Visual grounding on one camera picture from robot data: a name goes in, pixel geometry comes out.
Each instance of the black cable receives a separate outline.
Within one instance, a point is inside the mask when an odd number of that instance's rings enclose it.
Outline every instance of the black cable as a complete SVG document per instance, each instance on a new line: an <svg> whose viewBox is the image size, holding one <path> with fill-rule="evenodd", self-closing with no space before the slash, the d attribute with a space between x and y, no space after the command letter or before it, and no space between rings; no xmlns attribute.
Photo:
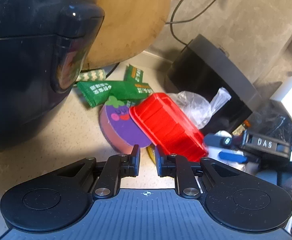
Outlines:
<svg viewBox="0 0 292 240"><path fill-rule="evenodd" d="M194 16L193 18L189 19L189 20L182 20L182 21L174 21L174 16L178 10L178 8L180 7L180 5L182 4L184 0L180 0L178 2L178 4L176 5L173 13L172 13L172 16L170 18L170 22L166 22L166 24L169 24L170 25L170 32L172 34L172 36L177 40L179 41L181 44L187 46L187 44L183 41L181 41L179 38L176 37L175 33L174 33L174 30L173 30L173 24L176 24L176 23L186 23L186 22L191 22L193 20L195 20L196 18L198 18L199 16L201 16L205 11L208 10L209 7L211 7L213 5L214 2L216 2L216 0L213 0L204 10L202 10L198 15Z"/></svg>

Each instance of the countertop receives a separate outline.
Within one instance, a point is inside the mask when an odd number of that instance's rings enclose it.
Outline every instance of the countertop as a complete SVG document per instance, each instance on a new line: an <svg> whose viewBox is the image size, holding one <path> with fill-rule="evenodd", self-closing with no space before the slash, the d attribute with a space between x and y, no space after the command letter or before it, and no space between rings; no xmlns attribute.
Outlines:
<svg viewBox="0 0 292 240"><path fill-rule="evenodd" d="M122 62L108 80L123 80L127 63ZM143 81L155 92L163 92L164 74L137 66L144 71ZM98 124L100 107L91 108L80 91L73 88L51 123L36 137L0 152L0 199L11 187L66 166L87 156L105 161L117 154L104 138ZM157 176L156 167L145 149L137 178L121 180L122 188L173 188L174 179ZM0 213L0 236L7 230Z"/></svg>

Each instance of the ribbed gray surface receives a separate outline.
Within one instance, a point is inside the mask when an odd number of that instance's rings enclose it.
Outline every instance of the ribbed gray surface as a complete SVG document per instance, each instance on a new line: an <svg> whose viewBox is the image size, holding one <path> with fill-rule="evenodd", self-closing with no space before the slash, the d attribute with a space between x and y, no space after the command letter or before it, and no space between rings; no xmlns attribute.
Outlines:
<svg viewBox="0 0 292 240"><path fill-rule="evenodd" d="M111 199L97 200L75 225L47 234L13 229L4 240L292 240L284 230L245 234L212 220L197 200L184 199L172 189L121 189Z"/></svg>

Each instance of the logo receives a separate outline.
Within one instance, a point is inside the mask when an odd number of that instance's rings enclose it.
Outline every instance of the logo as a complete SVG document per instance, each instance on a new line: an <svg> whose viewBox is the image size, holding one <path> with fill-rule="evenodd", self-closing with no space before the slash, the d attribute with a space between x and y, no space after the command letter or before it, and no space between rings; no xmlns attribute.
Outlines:
<svg viewBox="0 0 292 240"><path fill-rule="evenodd" d="M151 192L149 192L149 191L145 191L145 192L143 192L142 194L145 195L145 196L149 196L150 194L153 194L153 193L151 193Z"/></svg>

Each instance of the red tray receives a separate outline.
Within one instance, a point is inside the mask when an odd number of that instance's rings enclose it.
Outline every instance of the red tray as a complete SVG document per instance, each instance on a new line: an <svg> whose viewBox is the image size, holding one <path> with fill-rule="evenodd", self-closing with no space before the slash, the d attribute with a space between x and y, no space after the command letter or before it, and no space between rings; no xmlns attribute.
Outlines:
<svg viewBox="0 0 292 240"><path fill-rule="evenodd" d="M203 134L183 111L164 93L155 93L129 108L135 123L166 155L176 153L198 162L207 156Z"/></svg>

